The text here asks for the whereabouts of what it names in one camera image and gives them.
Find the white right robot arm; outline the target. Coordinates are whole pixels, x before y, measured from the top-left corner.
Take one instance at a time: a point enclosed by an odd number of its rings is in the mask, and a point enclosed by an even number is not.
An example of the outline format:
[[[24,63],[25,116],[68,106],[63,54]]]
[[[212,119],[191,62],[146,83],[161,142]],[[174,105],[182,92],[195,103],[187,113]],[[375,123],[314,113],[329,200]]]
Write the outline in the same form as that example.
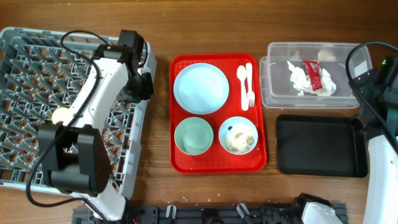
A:
[[[368,141],[370,177],[364,223],[397,223],[397,58],[387,56],[379,69],[349,78],[368,125],[381,134]]]

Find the white plastic fork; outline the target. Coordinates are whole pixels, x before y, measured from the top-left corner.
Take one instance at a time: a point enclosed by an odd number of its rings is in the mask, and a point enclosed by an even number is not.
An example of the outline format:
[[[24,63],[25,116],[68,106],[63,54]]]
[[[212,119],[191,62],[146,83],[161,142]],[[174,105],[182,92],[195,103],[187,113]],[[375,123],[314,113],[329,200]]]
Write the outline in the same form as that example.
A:
[[[247,98],[248,98],[248,105],[249,107],[254,107],[255,103],[255,94],[252,89],[252,84],[253,84],[253,67],[251,63],[246,64],[246,76],[247,76],[247,82],[248,82],[248,93],[247,93]]]

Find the light blue round plate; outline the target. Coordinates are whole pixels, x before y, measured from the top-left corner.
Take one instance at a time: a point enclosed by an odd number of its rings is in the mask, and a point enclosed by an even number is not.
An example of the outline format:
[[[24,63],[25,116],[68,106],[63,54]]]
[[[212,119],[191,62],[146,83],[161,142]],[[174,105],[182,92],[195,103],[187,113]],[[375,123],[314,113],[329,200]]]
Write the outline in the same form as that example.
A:
[[[226,103],[229,82],[218,67],[209,63],[194,63],[178,73],[173,94],[185,111],[198,115],[210,114]]]

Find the clear plastic waste bin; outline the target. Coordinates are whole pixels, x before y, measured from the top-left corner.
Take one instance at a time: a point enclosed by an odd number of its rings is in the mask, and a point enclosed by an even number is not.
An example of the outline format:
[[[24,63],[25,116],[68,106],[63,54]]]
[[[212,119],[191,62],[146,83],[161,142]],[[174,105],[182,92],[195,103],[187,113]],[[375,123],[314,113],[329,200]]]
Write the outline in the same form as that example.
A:
[[[262,104],[266,108],[356,108],[359,103],[348,85],[346,58],[356,44],[335,42],[273,42],[267,55],[261,58],[259,78]],[[320,63],[336,84],[331,96],[318,96],[305,92],[299,96],[290,81],[292,72],[287,61],[305,70],[303,61]]]

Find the crumpled white paper napkin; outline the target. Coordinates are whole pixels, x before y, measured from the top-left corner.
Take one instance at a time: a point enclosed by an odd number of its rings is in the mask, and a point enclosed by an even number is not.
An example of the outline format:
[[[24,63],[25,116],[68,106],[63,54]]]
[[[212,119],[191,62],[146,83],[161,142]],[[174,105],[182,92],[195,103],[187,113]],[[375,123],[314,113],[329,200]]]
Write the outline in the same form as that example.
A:
[[[336,84],[331,79],[331,75],[324,69],[320,69],[320,81],[322,88],[314,90],[310,76],[300,67],[295,67],[290,61],[287,61],[288,69],[292,72],[290,81],[293,87],[299,91],[298,95],[303,96],[305,92],[316,94],[318,96],[331,96],[336,91]]]

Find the white plastic spoon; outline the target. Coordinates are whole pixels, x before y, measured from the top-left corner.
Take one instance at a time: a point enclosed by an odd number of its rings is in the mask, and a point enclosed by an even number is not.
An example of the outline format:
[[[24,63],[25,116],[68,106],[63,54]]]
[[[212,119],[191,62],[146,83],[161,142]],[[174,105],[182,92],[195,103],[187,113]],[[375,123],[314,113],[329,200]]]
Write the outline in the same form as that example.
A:
[[[243,111],[247,111],[249,106],[248,106],[248,98],[247,98],[247,93],[246,93],[246,86],[245,86],[245,80],[246,80],[246,69],[243,65],[240,65],[237,69],[237,77],[240,81],[240,87],[241,87],[241,109]]]

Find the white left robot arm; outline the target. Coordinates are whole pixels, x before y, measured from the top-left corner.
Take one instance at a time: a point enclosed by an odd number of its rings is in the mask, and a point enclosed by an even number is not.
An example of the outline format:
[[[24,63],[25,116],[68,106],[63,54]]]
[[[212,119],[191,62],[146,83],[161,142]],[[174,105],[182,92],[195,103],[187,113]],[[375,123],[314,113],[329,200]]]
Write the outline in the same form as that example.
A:
[[[101,137],[114,101],[145,103],[154,93],[156,59],[147,42],[100,45],[90,60],[93,72],[58,121],[38,133],[45,185],[82,200],[103,221],[120,221],[127,198],[109,181],[111,166]]]

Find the red ketchup sachet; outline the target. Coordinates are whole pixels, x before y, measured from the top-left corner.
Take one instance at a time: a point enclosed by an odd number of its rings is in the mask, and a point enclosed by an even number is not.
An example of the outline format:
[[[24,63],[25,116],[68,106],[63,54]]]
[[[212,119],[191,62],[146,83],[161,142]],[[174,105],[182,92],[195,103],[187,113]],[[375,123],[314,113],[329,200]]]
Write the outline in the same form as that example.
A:
[[[304,60],[303,61],[305,71],[310,78],[310,82],[312,85],[312,90],[317,91],[322,89],[322,81],[321,81],[321,72],[320,72],[320,63],[313,60]]]

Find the red plastic serving tray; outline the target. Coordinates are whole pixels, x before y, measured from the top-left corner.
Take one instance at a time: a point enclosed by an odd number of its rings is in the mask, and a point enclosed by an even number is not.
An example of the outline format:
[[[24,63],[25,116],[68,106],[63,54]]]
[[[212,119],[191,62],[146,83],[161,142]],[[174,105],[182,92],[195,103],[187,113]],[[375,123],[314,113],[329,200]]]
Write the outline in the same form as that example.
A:
[[[209,63],[218,67],[229,82],[229,96],[226,103],[217,111],[210,114],[198,115],[185,111],[176,101],[173,94],[173,85],[178,73],[194,63]],[[237,77],[240,65],[246,68],[251,63],[253,67],[252,89],[255,94],[254,107],[247,111],[241,109],[241,87]],[[180,55],[170,64],[170,163],[173,168],[183,174],[215,174],[235,172],[257,172],[267,161],[266,137],[264,117],[262,113],[261,89],[259,85],[259,70],[256,59],[250,54],[196,54]],[[259,135],[255,148],[244,155],[234,155],[227,152],[220,144],[218,131],[222,123],[230,117],[241,116],[252,121]],[[189,156],[181,152],[174,142],[174,133],[177,125],[186,118],[199,117],[207,121],[213,129],[214,140],[205,153],[198,156]]]

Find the grey plastic dishwasher rack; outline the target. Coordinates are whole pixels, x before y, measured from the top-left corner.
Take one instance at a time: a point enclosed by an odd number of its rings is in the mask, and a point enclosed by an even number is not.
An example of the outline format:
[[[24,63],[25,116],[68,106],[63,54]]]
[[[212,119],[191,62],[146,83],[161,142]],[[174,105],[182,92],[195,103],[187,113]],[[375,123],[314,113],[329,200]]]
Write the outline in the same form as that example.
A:
[[[1,32],[1,185],[24,190],[39,158],[39,126],[75,101],[95,70],[87,64],[100,41],[61,32],[8,27]],[[134,192],[147,102],[116,100],[101,111],[100,128],[111,166],[110,182],[124,197]]]

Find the black plastic tray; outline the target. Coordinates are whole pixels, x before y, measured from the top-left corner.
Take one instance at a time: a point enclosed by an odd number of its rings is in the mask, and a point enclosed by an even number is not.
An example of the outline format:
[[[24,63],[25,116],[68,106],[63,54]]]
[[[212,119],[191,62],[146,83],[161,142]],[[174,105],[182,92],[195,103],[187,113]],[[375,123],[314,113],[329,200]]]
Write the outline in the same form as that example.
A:
[[[282,173],[368,175],[365,132],[359,119],[283,114],[275,130],[277,167]]]

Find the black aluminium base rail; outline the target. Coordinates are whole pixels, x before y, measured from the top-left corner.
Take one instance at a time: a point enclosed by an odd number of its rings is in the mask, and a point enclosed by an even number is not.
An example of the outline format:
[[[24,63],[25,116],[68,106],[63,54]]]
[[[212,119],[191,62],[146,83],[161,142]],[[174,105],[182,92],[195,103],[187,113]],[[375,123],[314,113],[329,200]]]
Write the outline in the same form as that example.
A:
[[[299,218],[290,215],[290,206],[286,203],[248,206],[249,218],[253,223],[298,223]],[[133,223],[209,223],[217,218],[223,223],[245,223],[235,206],[226,207],[178,207],[175,217],[167,214],[165,207],[136,207],[128,217]]]

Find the mint green bowl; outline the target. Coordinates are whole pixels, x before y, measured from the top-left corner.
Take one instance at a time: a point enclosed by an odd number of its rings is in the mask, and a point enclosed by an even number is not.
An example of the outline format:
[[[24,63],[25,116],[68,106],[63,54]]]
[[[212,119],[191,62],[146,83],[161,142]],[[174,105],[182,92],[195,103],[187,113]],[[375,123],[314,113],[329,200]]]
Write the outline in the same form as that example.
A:
[[[181,121],[174,133],[178,149],[189,156],[198,156],[211,147],[214,140],[210,124],[199,117],[189,117]]]

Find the yellow plastic cup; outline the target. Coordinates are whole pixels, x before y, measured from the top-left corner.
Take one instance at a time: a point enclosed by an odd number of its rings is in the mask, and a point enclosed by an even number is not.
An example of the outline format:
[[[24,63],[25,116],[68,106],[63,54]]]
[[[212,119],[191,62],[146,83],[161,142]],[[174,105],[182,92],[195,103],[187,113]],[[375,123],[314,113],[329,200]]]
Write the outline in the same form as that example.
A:
[[[59,122],[67,123],[70,120],[70,113],[68,108],[60,107],[52,113],[52,123],[57,124]]]

